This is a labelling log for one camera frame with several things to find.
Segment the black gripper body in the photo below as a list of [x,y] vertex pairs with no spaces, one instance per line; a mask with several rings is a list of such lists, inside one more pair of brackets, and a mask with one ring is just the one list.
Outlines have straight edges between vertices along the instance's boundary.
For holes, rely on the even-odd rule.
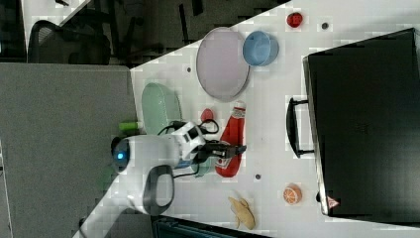
[[204,146],[200,146],[196,150],[196,155],[193,159],[194,164],[201,164],[207,161],[209,157],[223,158],[226,154],[227,146],[216,141],[207,142]]

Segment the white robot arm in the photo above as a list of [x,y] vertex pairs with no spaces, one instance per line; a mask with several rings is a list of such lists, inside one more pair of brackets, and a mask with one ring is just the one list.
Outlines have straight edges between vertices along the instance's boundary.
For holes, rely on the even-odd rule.
[[122,140],[114,148],[114,155],[119,162],[126,161],[126,167],[118,173],[72,238],[105,238],[120,214],[128,208],[152,216],[164,213],[170,204],[161,204],[158,195],[168,187],[169,197],[174,198],[174,170],[183,163],[197,164],[210,157],[231,159],[246,149],[245,146],[188,135],[144,135]]

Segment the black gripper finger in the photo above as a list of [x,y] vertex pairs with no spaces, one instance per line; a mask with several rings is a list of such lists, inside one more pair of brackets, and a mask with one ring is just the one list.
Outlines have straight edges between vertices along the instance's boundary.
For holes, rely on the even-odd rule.
[[242,145],[242,146],[227,145],[224,157],[225,158],[236,157],[236,156],[244,153],[246,151],[246,149],[247,149],[246,145]]

